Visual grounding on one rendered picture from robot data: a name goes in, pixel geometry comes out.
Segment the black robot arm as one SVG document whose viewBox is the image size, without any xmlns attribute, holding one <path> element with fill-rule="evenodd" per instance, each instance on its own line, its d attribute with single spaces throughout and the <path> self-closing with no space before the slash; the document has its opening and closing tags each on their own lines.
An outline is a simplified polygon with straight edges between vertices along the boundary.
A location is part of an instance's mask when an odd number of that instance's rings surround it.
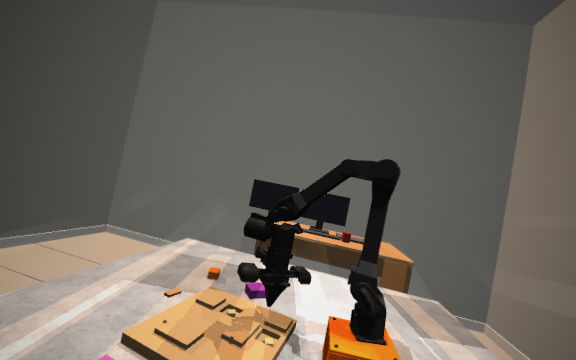
<svg viewBox="0 0 576 360">
<path fill-rule="evenodd" d="M 274 222 L 297 220 L 316 200 L 350 177 L 372 181 L 372 203 L 359 262 L 352 262 L 348 285 L 355 302 L 350 328 L 356 341 L 387 345 L 384 339 L 386 306 L 377 288 L 378 258 L 391 196 L 401 174 L 399 165 L 390 159 L 360 161 L 345 159 L 306 189 L 277 202 L 268 216 L 251 213 L 244 225 L 244 235 L 271 246 L 291 250 L 294 236 L 303 233 L 300 224 Z"/>
</svg>

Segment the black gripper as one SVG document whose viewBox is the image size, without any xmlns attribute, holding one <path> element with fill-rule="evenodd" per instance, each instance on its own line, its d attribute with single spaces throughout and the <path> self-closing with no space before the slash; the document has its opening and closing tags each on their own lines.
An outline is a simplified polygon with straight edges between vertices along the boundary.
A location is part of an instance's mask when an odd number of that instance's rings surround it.
<svg viewBox="0 0 576 360">
<path fill-rule="evenodd" d="M 275 300 L 290 287 L 289 278 L 298 278 L 301 285 L 311 284 L 311 274 L 300 266 L 292 266 L 288 270 L 291 250 L 282 250 L 268 246 L 268 258 L 265 269 L 257 268 L 254 263 L 241 263 L 237 274 L 243 283 L 255 283 L 258 279 L 265 288 L 266 303 L 271 307 Z"/>
</svg>

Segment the purple cube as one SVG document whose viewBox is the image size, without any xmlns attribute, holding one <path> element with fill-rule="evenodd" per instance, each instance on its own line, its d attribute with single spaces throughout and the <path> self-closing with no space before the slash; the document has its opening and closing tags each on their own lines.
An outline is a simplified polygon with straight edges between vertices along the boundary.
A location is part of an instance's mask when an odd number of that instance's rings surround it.
<svg viewBox="0 0 576 360">
<path fill-rule="evenodd" d="M 244 292 L 248 295 L 249 299 L 266 298 L 265 288 L 262 283 L 246 283 Z"/>
</svg>

